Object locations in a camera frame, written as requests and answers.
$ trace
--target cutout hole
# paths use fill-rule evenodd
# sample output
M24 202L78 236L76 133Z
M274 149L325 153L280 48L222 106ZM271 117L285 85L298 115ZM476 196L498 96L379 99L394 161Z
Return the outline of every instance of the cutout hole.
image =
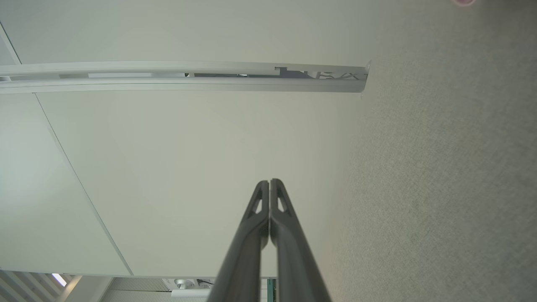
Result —
M284 204L281 203L280 198L278 198L278 209L280 210L280 212L285 212Z
M261 210L263 209L263 203L261 202L261 200L258 200L257 201L257 206L255 207L255 213L259 213L261 212Z

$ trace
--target carpeted floor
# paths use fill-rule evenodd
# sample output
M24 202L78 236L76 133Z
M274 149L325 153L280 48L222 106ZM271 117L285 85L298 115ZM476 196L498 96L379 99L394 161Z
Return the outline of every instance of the carpeted floor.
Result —
M384 12L318 259L334 302L537 301L537 1Z

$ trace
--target pink object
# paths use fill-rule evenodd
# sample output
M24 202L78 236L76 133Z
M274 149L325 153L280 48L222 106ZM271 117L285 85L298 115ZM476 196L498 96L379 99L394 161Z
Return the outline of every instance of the pink object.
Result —
M458 6L470 6L474 4L475 0L453 0L453 2Z

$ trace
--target ceiling seam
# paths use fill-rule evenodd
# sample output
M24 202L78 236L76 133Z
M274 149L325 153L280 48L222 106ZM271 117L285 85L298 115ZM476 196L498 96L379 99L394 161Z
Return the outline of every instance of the ceiling seam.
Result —
M72 166L71 161L70 161L69 158L67 157L67 153L66 153L65 150L63 149L63 146L62 146L62 144L60 143L60 140L58 139L58 136L56 135L56 132L55 132L54 129L52 128L52 124L50 123L50 120L48 119L47 113L45 113L45 109L43 108L43 105L41 105L41 101L39 101L39 97L37 97L37 94L36 94L36 93L33 93L33 94L35 95L35 98L37 99L37 102L39 103L39 106L41 107L41 110L43 111L43 114L45 115L45 118L47 119L48 125L49 125L50 129L52 130L52 133L54 134L54 137L56 138L56 141L57 141L58 145L59 145L60 148L62 149L63 156L65 156L65 158L67 159L67 162L69 163L69 166L71 167L72 172L75 174L76 179L78 180L78 183L79 183L80 186L82 187L82 190L84 190L84 194L86 195L86 200L88 201L88 204L90 205L90 208L93 210L93 214L95 215L95 218L97 218L97 221L99 221L99 224L101 225L101 228L102 228L103 231L105 232L106 236L108 237L108 240L110 241L110 243L111 243L112 246L114 247L116 253L118 254L119 258L120 258L121 261L123 262L123 265L125 266L125 268L127 268L129 274L130 274L131 276L134 276L133 271L130 269L130 267L129 267L127 261L126 261L125 258L123 257L123 254L122 254L121 251L119 250L118 245L115 244L114 239L113 239L112 236L110 235L110 232L108 231L108 229L106 228L106 226L105 226L103 220L101 219L101 217L100 217L100 215L99 215L99 212L97 212L97 209L95 208L93 202L91 201L91 198L90 198L90 196L88 195L88 192L86 192L86 188L85 188L84 185L82 184L82 181L81 181L80 178L78 177L78 174L76 174L75 168Z
M5 32L4 26L2 25L2 22L0 21L0 36L2 36L2 40L4 41L5 46L8 48L9 53L11 54L11 57L15 61L15 64L22 64L20 61L19 55L17 54L17 51L15 51L15 48L13 47L13 44L11 43L11 40L8 37L8 33Z

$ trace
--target ceiling light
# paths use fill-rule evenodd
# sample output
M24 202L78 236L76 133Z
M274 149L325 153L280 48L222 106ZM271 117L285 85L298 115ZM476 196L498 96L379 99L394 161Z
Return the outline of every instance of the ceiling light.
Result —
M60 274L52 274L52 276L56 278L56 280L58 280L58 282L60 282L62 286L65 286L67 284L67 282L62 278L62 276L60 276Z

